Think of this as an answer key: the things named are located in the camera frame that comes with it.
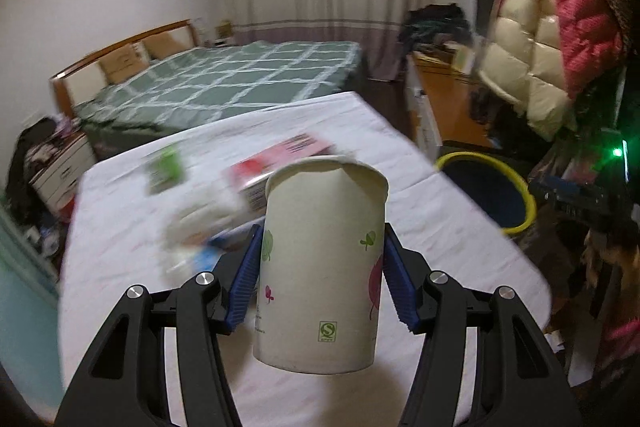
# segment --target green plaid bedding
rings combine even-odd
[[[345,89],[360,65],[356,42],[252,42],[194,48],[151,65],[76,106],[82,126],[162,135]]]

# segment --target table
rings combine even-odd
[[[62,270],[59,337],[68,385],[86,348],[129,285],[168,289],[158,252],[162,223],[189,192],[220,170],[295,133],[308,131],[379,169],[389,181],[386,219],[403,246],[462,285],[493,291],[511,285],[543,326],[550,293],[537,269],[455,185],[434,171],[415,145],[356,94],[340,93],[242,114],[146,144],[94,166],[81,181]],[[145,157],[179,142],[186,183],[146,194]],[[254,359],[255,303],[231,337],[220,338],[227,378],[245,426],[397,425],[414,379],[422,337],[398,321],[383,283],[376,360],[358,373],[297,375]],[[167,332],[166,371],[172,420],[184,425],[175,331]],[[475,334],[468,330],[458,422],[472,401]]]

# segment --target cream puffer jacket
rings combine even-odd
[[[556,0],[503,0],[479,76],[552,140],[568,115]]]

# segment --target bed headboard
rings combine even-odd
[[[141,40],[163,32],[169,32],[180,44],[190,48],[198,45],[195,29],[188,20],[184,20],[159,26],[93,52],[49,79],[53,96],[60,112],[66,114],[69,118],[75,117],[75,105],[92,100],[103,87],[109,84],[98,63],[100,58],[116,51],[125,44],[133,44],[136,51],[142,57],[145,57],[146,49]]]

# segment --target dresser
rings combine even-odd
[[[484,126],[471,120],[469,94],[476,87],[448,67],[407,56],[405,98],[414,141],[432,162],[447,144],[494,148]]]
[[[58,215],[75,195],[81,176],[94,164],[94,152],[86,136],[76,132],[65,141],[65,146],[49,166],[31,179],[31,185],[47,208]]]

